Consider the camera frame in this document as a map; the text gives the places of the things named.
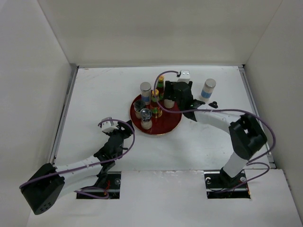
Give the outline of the sauce bottle yellow cap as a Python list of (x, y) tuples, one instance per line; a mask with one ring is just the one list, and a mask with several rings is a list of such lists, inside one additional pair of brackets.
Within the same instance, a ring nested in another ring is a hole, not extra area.
[(164, 75), (161, 75), (158, 78), (156, 89), (159, 91), (159, 99), (160, 99), (160, 101), (163, 100), (164, 90), (165, 90)]
[(151, 112), (155, 118), (160, 118), (162, 116), (162, 109), (160, 108), (158, 102), (160, 101), (159, 91), (153, 90), (151, 92)]

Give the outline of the black grinder-top shaker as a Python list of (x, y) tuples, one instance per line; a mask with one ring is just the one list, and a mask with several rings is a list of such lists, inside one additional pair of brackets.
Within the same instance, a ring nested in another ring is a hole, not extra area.
[(164, 99), (164, 107), (166, 109), (171, 109), (174, 107), (175, 102), (169, 99)]
[(152, 112), (148, 108), (144, 108), (140, 111), (141, 126), (145, 130), (149, 130), (152, 127)]

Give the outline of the silver-lid spice jar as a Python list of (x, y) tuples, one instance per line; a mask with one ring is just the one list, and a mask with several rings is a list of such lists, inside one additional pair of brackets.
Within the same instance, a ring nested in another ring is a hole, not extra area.
[(216, 81), (214, 79), (207, 79), (204, 83), (203, 89), (201, 91), (201, 100), (203, 102), (208, 102), (213, 90), (216, 86)]
[(141, 90), (141, 100), (144, 101), (145, 105), (149, 105), (151, 103), (151, 84), (149, 82), (143, 82), (140, 84)]

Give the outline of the sauce bottle yellow cap front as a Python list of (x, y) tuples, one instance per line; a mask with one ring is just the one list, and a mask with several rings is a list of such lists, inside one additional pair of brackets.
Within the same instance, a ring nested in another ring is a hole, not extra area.
[(162, 116), (162, 109), (160, 108), (158, 102), (160, 101), (159, 91), (153, 90), (151, 92), (151, 112), (155, 118), (160, 118)]

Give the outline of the black-cap glass jar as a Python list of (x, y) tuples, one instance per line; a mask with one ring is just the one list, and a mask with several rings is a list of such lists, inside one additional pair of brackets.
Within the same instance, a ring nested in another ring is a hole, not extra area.
[(145, 108), (145, 102), (143, 100), (139, 99), (133, 103), (133, 106), (134, 106), (134, 110), (135, 110), (135, 116), (138, 119), (141, 119), (141, 110)]

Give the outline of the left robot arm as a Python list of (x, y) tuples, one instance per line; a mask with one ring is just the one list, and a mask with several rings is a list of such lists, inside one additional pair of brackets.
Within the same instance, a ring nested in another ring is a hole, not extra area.
[(98, 126), (109, 136), (104, 146), (92, 156), (76, 163), (54, 166), (42, 165), (34, 175), (20, 185), (20, 191), (35, 215), (49, 210), (62, 196), (71, 192), (83, 193), (88, 188), (102, 188), (108, 171), (129, 149), (124, 140), (134, 138), (131, 120), (127, 122), (106, 118)]

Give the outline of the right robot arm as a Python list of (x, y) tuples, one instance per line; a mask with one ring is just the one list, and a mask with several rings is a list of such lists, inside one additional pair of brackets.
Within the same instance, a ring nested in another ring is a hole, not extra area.
[(214, 126), (228, 133), (233, 153), (220, 170), (220, 183), (231, 187), (244, 166), (266, 143), (267, 137), (255, 116), (245, 113), (234, 115), (217, 111), (216, 106), (193, 98), (192, 81), (165, 82), (164, 99), (174, 101), (182, 114), (195, 122)]

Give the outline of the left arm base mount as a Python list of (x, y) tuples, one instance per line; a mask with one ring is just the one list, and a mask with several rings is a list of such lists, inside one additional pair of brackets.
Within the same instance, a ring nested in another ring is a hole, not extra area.
[(91, 200), (100, 197), (101, 199), (119, 199), (121, 187), (121, 172), (107, 172), (98, 178), (92, 186), (86, 186), (76, 193), (78, 200)]

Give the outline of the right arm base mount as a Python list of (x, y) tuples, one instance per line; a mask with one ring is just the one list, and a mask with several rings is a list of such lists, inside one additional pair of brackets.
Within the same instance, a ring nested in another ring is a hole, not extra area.
[(247, 180), (244, 170), (227, 183), (223, 181), (219, 171), (205, 171), (204, 178), (208, 199), (250, 199), (247, 183), (234, 189), (235, 186)]

